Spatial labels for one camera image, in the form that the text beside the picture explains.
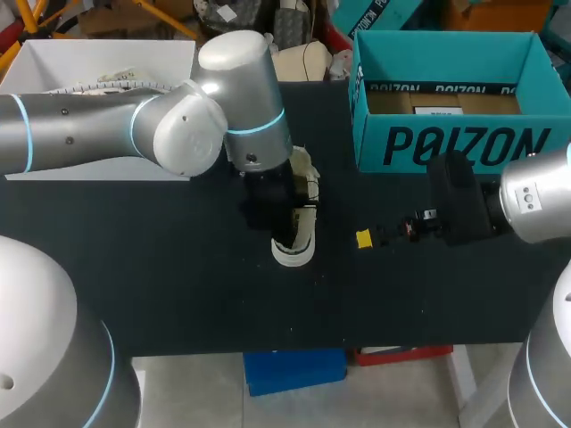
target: yellow block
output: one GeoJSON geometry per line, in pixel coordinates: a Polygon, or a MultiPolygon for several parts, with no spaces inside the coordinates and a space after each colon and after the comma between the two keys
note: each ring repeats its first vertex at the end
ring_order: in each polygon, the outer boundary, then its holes
{"type": "Polygon", "coordinates": [[[373,241],[371,240],[371,233],[369,230],[357,232],[357,245],[361,248],[373,248],[373,241]]]}

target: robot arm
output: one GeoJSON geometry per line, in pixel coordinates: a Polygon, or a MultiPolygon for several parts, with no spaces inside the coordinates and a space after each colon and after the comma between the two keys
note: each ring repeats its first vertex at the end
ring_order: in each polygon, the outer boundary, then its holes
{"type": "Polygon", "coordinates": [[[2,95],[0,173],[141,156],[173,174],[202,174],[217,159],[227,121],[191,81],[164,95],[2,95]]]}
{"type": "Polygon", "coordinates": [[[200,51],[197,81],[167,94],[0,95],[0,174],[140,156],[173,174],[202,174],[228,132],[244,173],[287,163],[292,144],[276,73],[262,35],[236,31],[200,51]]]}
{"type": "Polygon", "coordinates": [[[415,242],[434,234],[449,245],[514,232],[527,243],[571,236],[571,145],[512,161],[500,182],[479,183],[461,152],[428,164],[431,210],[405,217],[396,230],[380,228],[380,240],[415,242]]]}

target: floor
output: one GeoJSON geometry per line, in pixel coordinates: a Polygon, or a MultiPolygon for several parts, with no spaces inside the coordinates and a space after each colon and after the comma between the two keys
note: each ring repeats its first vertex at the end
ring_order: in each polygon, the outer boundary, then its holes
{"type": "MultiPolygon", "coordinates": [[[[468,353],[480,382],[501,345],[472,346],[468,353]]],[[[242,354],[136,358],[134,366],[145,370],[140,428],[459,426],[445,358],[353,366],[339,383],[256,398],[244,382],[242,354]]],[[[511,427],[507,409],[488,427],[511,427]]]]}

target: black cloth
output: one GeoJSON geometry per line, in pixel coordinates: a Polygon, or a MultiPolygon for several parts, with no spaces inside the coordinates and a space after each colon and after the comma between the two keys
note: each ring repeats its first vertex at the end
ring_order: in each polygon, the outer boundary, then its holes
{"type": "Polygon", "coordinates": [[[356,171],[346,84],[281,88],[321,174],[309,265],[247,229],[224,155],[190,183],[4,181],[0,234],[58,261],[130,356],[524,340],[571,244],[357,250],[357,230],[430,206],[426,176],[356,171]]]}

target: white sneaker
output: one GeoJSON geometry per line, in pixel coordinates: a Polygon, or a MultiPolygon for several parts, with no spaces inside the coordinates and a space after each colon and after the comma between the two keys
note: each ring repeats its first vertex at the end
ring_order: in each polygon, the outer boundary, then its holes
{"type": "Polygon", "coordinates": [[[274,258],[289,268],[305,265],[315,252],[315,220],[317,218],[317,203],[319,201],[319,173],[311,165],[310,154],[303,147],[294,146],[290,157],[294,176],[304,177],[307,180],[308,197],[310,204],[294,210],[297,221],[297,235],[292,248],[271,240],[271,252],[274,258]]]}

